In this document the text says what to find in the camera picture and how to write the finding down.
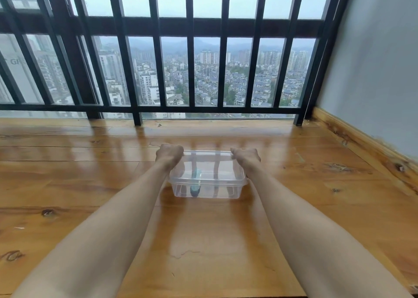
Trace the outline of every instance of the wall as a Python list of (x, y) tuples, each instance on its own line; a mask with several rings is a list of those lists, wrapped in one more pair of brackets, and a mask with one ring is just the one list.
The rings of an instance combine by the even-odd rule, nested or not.
[(317, 106), (418, 161), (418, 0), (350, 0)]

